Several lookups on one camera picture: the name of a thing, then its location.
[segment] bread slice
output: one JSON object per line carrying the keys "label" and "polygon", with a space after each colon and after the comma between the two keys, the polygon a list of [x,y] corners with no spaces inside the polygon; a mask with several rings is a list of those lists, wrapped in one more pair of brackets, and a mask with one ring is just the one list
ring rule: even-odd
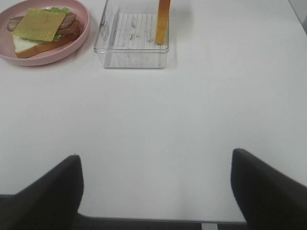
{"label": "bread slice", "polygon": [[76,27],[76,30],[67,34],[64,37],[61,37],[57,42],[47,42],[47,43],[36,43],[33,41],[27,41],[22,39],[19,36],[12,36],[13,43],[15,46],[15,53],[18,58],[28,58],[36,54],[57,48],[64,44],[67,44],[70,41],[76,40],[80,35],[79,26]]}

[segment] clear plastic box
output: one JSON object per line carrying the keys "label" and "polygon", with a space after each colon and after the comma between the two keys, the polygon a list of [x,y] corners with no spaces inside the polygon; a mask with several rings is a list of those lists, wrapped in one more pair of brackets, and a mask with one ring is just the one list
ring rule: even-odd
{"label": "clear plastic box", "polygon": [[105,68],[165,68],[169,52],[154,42],[158,0],[106,0],[94,52]]}

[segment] white table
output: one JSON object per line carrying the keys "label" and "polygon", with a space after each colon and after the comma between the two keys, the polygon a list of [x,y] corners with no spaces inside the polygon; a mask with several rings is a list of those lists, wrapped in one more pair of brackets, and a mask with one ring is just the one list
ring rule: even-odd
{"label": "white table", "polygon": [[163,70],[103,69],[104,1],[82,2],[92,29],[73,55],[0,60],[0,193],[79,154],[82,214],[244,221],[230,186],[237,147],[307,184],[307,37],[287,0],[174,0]]}

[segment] cheese slice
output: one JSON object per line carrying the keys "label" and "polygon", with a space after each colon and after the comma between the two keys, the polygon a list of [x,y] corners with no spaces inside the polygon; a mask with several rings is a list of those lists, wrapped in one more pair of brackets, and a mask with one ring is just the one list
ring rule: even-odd
{"label": "cheese slice", "polygon": [[65,16],[65,13],[51,13],[38,9],[29,9],[12,32],[12,35],[52,42]]}
{"label": "cheese slice", "polygon": [[157,44],[164,44],[165,42],[170,4],[171,0],[159,1],[157,29],[155,33],[155,42]]}

